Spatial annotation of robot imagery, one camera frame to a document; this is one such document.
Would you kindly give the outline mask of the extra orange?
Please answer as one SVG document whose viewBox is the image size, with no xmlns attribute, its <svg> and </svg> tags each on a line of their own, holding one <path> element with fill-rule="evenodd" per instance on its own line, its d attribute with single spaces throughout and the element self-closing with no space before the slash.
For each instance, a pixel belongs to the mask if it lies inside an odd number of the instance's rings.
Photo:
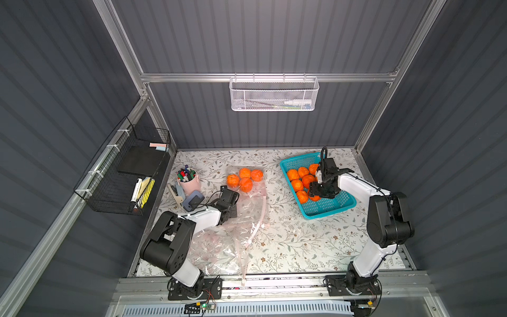
<svg viewBox="0 0 507 317">
<path fill-rule="evenodd" d="M 301 181 L 303 183 L 303 186 L 306 189 L 309 189 L 310 188 L 310 184 L 313 183 L 313 182 L 315 182 L 316 178 L 312 174 L 307 174 L 307 175 L 305 175 L 305 176 L 302 177 Z"/>
</svg>

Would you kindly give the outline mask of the orange from cluster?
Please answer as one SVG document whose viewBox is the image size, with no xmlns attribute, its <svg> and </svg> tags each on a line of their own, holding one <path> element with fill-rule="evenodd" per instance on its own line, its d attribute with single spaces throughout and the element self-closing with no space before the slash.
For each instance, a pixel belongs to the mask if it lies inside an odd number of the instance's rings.
<svg viewBox="0 0 507 317">
<path fill-rule="evenodd" d="M 309 201 L 309 196 L 304 190 L 297 191 L 296 195 L 299 203 L 302 205 Z"/>
</svg>

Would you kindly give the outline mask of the clear pink-dotted zip-top bag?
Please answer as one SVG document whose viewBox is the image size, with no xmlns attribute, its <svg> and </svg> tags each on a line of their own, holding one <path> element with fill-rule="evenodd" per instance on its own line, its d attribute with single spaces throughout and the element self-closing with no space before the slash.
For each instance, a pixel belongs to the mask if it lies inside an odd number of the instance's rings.
<svg viewBox="0 0 507 317">
<path fill-rule="evenodd" d="M 194 235 L 187 258 L 206 276 L 239 276 L 244 286 L 253 241 L 267 222 L 267 195 L 240 195 L 236 206 L 237 218 Z"/>
</svg>

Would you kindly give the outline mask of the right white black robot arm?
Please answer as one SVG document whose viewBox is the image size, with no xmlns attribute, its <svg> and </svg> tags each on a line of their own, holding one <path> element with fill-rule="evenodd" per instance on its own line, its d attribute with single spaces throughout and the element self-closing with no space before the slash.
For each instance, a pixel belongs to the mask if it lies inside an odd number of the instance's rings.
<svg viewBox="0 0 507 317">
<path fill-rule="evenodd" d="M 382 262 L 414 236 L 415 229 L 408 217 L 408 199 L 401 192 L 377 187 L 351 169 L 338 168 L 326 155 L 327 149 L 324 149 L 316 181 L 309 187 L 309 196 L 332 199 L 347 192 L 368 204 L 368 240 L 361 253 L 349 263 L 345 277 L 346 288 L 359 293 L 376 282 Z"/>
</svg>

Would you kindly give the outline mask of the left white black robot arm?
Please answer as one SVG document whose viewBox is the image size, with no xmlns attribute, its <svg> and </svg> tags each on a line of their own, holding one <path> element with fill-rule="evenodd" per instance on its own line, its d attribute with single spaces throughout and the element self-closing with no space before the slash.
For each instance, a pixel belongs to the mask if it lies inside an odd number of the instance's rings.
<svg viewBox="0 0 507 317">
<path fill-rule="evenodd" d="M 162 213 L 139 251 L 142 260 L 187 289 L 200 290 L 204 286 L 203 272 L 187 259 L 194 235 L 237 216 L 240 194 L 228 186 L 221 186 L 216 193 L 218 198 L 204 202 L 201 192 L 192 192 L 183 201 L 185 215 Z"/>
</svg>

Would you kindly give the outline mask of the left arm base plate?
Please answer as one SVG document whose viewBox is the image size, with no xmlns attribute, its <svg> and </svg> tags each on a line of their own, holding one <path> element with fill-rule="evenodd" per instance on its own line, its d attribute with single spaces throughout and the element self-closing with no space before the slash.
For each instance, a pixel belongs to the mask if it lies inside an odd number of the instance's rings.
<svg viewBox="0 0 507 317">
<path fill-rule="evenodd" d="M 176 279 L 167 285 L 169 301 L 206 301 L 218 300 L 222 297 L 223 279 L 220 276 L 198 279 L 193 287 L 185 286 Z"/>
</svg>

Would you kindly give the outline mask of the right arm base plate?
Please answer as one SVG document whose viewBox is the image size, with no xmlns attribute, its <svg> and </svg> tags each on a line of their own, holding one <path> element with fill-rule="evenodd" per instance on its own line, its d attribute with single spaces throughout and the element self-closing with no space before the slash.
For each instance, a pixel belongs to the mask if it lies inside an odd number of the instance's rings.
<svg viewBox="0 0 507 317">
<path fill-rule="evenodd" d="M 376 297 L 382 293 L 377 276 L 347 277 L 330 275 L 324 277 L 323 285 L 327 289 L 329 296 L 372 295 Z"/>
</svg>

